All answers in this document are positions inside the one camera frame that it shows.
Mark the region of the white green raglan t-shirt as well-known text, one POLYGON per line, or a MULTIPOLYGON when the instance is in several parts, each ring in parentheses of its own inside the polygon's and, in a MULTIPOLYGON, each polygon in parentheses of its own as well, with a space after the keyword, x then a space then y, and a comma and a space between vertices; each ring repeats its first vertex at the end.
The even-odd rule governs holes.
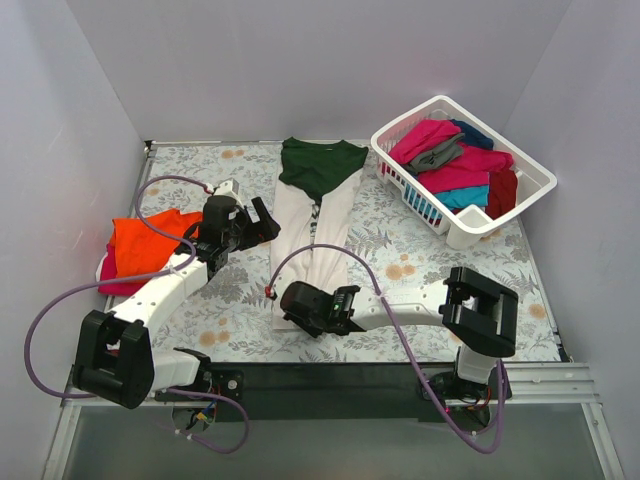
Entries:
POLYGON ((369 150, 345 140, 282 143, 272 217, 281 230, 270 246, 270 269, 278 296, 294 281, 327 293, 347 284, 343 247, 369 150))

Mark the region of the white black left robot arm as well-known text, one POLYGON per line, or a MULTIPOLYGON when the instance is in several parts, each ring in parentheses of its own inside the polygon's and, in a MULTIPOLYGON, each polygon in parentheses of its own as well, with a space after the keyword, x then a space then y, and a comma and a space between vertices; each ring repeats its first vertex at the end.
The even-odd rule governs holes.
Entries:
POLYGON ((151 393, 179 387, 193 400, 213 386, 210 359, 195 350, 156 352, 152 340, 192 294, 224 267, 235 251, 275 239, 279 224, 263 200, 251 201, 258 219, 228 195, 208 198, 201 221, 170 257, 167 274, 148 281, 109 312, 92 311, 82 321, 72 373, 75 388, 128 409, 151 393))

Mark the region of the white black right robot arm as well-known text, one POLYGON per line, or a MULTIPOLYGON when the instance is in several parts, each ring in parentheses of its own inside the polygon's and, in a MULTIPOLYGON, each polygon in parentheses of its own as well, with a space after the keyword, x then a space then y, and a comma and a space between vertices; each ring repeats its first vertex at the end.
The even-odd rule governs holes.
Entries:
POLYGON ((343 286, 332 293, 294 281, 278 294, 284 319, 310 336, 346 336, 391 326, 443 327, 462 345, 451 375, 454 389, 475 397, 489 384, 500 359, 515 355, 519 296, 512 289, 466 267, 419 288, 377 294, 343 286))

